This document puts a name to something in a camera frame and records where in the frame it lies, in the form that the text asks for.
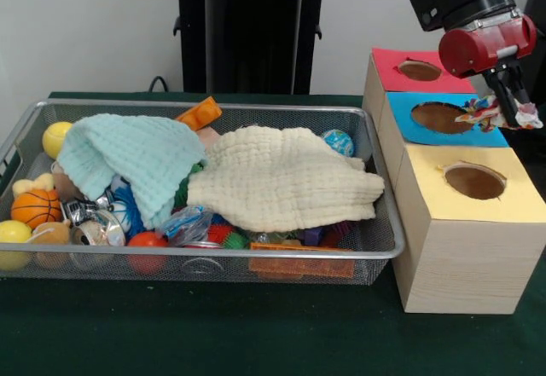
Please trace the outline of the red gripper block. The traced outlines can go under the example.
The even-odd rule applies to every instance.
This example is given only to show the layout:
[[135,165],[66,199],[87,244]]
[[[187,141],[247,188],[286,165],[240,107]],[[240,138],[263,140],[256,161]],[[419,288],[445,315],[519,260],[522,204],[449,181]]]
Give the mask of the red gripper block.
[[508,58],[529,55],[537,43],[537,28],[531,18],[521,13],[503,13],[473,20],[447,31],[439,43],[439,58],[447,72],[457,78],[484,73],[485,82],[498,100],[509,127],[519,127],[515,100],[531,103],[523,82],[520,64],[504,71],[491,70]]

